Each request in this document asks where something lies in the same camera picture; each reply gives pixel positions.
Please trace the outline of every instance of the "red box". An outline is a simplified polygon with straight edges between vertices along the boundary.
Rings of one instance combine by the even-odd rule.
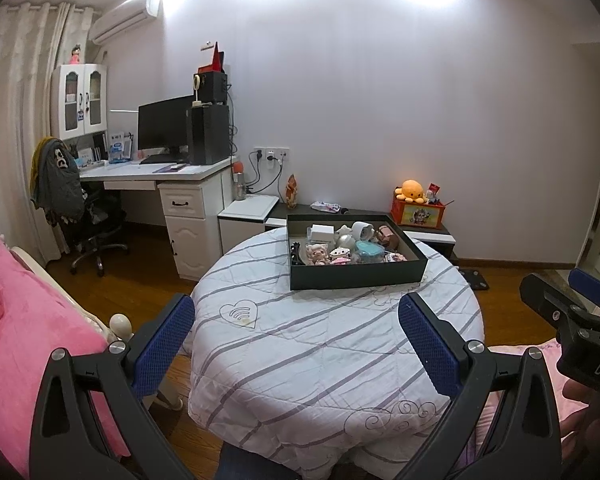
[[[394,196],[391,216],[398,225],[440,229],[445,206],[431,204],[406,203]]]

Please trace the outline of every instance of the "curtain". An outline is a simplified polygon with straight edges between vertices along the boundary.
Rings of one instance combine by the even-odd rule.
[[[42,265],[60,257],[64,240],[30,202],[31,159],[51,134],[51,74],[76,43],[86,44],[92,19],[93,9],[67,3],[0,7],[0,234]]]

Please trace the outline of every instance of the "speaker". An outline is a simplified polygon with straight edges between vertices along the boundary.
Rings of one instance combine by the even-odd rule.
[[[198,101],[226,104],[228,99],[226,74],[223,72],[203,72],[198,75],[200,76]]]
[[[229,107],[208,104],[187,110],[189,162],[210,166],[231,155]]]

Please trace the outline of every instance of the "air conditioner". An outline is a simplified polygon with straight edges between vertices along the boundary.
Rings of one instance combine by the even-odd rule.
[[[158,17],[160,0],[127,0],[91,25],[89,39],[103,44],[111,38]]]

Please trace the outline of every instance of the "black tray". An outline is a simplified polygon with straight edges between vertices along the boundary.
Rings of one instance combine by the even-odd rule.
[[[408,260],[406,262],[339,266],[291,265],[289,253],[291,244],[300,242],[300,250],[304,251],[307,227],[311,227],[313,224],[323,224],[332,225],[334,230],[337,230],[344,224],[351,227],[353,222],[368,222],[376,230],[381,225],[389,226],[400,238],[400,245],[395,252],[403,254]],[[427,257],[387,215],[289,214],[286,219],[286,242],[291,290],[310,288],[331,290],[419,283],[427,266]]]

